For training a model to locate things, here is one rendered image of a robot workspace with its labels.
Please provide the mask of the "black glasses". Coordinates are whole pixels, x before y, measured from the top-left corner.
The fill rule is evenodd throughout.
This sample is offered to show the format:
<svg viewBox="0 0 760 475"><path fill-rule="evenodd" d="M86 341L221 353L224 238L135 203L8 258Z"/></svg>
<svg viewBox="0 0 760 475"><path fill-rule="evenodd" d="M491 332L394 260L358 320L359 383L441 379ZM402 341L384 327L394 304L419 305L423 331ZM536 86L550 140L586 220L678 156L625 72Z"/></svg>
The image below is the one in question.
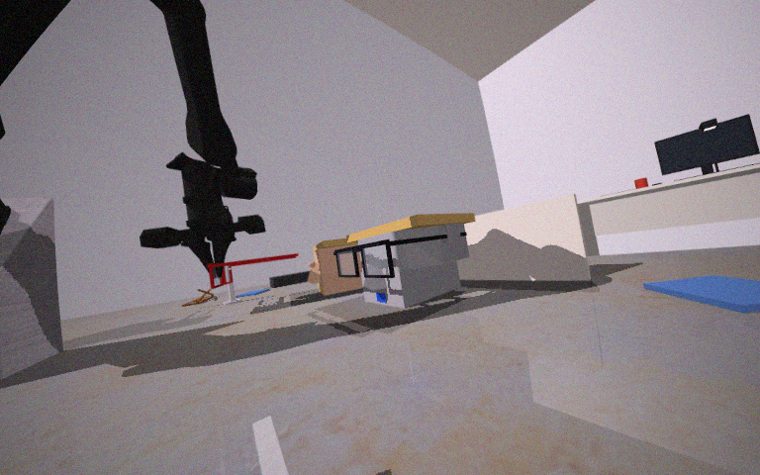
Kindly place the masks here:
<svg viewBox="0 0 760 475"><path fill-rule="evenodd" d="M392 241L385 239L337 249L333 255L336 257L338 277L360 277L356 253L361 251L364 278L395 278L391 252L392 245L442 238L448 238L448 236L417 237Z"/></svg>

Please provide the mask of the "red glasses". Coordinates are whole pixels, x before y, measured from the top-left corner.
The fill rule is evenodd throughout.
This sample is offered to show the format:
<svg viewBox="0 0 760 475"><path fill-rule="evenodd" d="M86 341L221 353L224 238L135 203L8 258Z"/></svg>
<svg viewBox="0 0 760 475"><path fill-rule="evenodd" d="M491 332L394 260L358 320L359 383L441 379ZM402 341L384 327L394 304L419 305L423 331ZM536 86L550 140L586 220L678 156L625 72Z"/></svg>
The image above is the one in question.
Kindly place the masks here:
<svg viewBox="0 0 760 475"><path fill-rule="evenodd" d="M267 257L267 258L260 258L260 259L247 259L247 260L239 260L239 261L232 261L232 262L225 262L225 263L218 263L218 264L208 263L211 288L215 289L225 284L233 282L232 266L244 265L244 264L250 264L250 263L256 263L256 262L270 262L270 261L277 261L277 260L283 260L283 259L290 259L290 258L296 258L296 256L299 256L299 254L296 253L296 254L281 255L281 256L274 256L274 257ZM224 266L222 277L218 277L217 272L216 272L216 267L219 267L219 266Z"/></svg>

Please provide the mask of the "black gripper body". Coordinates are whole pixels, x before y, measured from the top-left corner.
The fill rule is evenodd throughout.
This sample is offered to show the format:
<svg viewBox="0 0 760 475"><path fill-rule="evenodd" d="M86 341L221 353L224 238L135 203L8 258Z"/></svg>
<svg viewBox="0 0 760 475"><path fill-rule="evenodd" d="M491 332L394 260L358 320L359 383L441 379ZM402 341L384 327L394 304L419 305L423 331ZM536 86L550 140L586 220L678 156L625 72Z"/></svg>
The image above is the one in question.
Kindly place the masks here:
<svg viewBox="0 0 760 475"><path fill-rule="evenodd" d="M163 248L179 246L181 242L202 240L206 237L233 236L236 232L252 235L265 232L260 215L237 218L237 222L226 223L222 195L219 191L196 189L184 194L186 204L186 227L190 229L175 230L169 227L144 230L140 235L141 246ZM202 229L202 230L200 230Z"/></svg>

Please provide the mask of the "blue flat panel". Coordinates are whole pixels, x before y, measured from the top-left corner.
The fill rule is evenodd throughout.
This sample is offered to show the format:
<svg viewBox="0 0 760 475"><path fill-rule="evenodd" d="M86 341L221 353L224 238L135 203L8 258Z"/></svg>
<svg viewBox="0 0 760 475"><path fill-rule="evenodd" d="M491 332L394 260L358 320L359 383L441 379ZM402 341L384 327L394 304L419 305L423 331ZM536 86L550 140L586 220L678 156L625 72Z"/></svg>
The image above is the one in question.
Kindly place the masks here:
<svg viewBox="0 0 760 475"><path fill-rule="evenodd" d="M738 313L760 311L760 281L726 276L702 276L643 283L645 290L697 301Z"/></svg>
<svg viewBox="0 0 760 475"><path fill-rule="evenodd" d="M237 295L237 296L236 296L236 298L237 298L237 297L243 297L243 296L250 296L250 295L255 295L255 294L257 294L257 295L258 295L258 294L261 294L261 293L264 293L264 292L267 292L267 291L269 291L269 289L265 289L265 290L258 290L258 291L252 291L252 292L251 292L251 291L249 291L249 292L245 292L245 293L242 293L242 294L240 294L240 295Z"/></svg>

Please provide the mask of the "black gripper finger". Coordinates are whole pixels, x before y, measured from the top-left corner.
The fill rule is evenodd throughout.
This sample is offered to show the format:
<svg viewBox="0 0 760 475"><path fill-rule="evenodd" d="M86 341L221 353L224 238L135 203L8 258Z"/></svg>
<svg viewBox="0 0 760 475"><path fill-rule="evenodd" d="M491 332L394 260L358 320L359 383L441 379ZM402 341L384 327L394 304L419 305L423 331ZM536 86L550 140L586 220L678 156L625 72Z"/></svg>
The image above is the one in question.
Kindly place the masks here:
<svg viewBox="0 0 760 475"><path fill-rule="evenodd" d="M233 241L237 239L233 236L212 237L212 246L215 264L225 263L225 255ZM216 267L218 277L222 277L224 266Z"/></svg>
<svg viewBox="0 0 760 475"><path fill-rule="evenodd" d="M198 256L201 263L209 272L208 263L214 263L212 253L210 250L210 243L202 240L192 240L181 242L181 246L188 246Z"/></svg>

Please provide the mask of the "orange rectangular glasses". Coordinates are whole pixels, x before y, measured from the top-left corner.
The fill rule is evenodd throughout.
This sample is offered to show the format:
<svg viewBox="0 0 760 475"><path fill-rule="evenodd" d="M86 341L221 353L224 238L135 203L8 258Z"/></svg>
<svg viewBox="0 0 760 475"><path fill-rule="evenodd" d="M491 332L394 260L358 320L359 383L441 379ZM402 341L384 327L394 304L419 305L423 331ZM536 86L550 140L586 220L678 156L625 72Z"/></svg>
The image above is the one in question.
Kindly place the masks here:
<svg viewBox="0 0 760 475"><path fill-rule="evenodd" d="M210 291L211 291L211 290L212 290L212 289L210 289L209 291L204 291L204 290L201 290L201 289L197 289L197 291L205 292L205 294L204 294L204 295L201 295L201 297L200 297L199 299L195 300L195 301L192 301L192 302L188 302L187 304L184 304L184 305L182 305L182 307L185 307L185 306L190 306L190 305L194 305L194 304L201 304L201 303L204 303L204 302L206 302L207 300L209 300L209 299L213 298L213 297L214 297L214 295L213 295L213 293L210 293ZM209 297L205 297L205 295L206 295L206 294L211 294L212 296L209 296ZM204 298L203 298L203 297L204 297Z"/></svg>

